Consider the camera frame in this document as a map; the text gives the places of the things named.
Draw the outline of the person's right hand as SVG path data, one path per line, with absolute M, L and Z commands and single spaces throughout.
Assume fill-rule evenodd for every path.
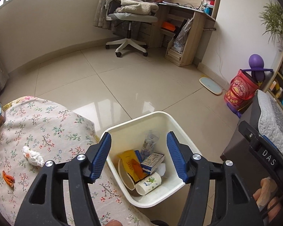
M 253 197 L 256 201 L 258 209 L 263 216 L 263 222 L 265 225 L 270 223 L 280 212 L 282 205 L 279 198 L 276 196 L 278 187 L 276 182 L 270 178 L 266 177 L 260 181 L 260 186 L 254 194 Z

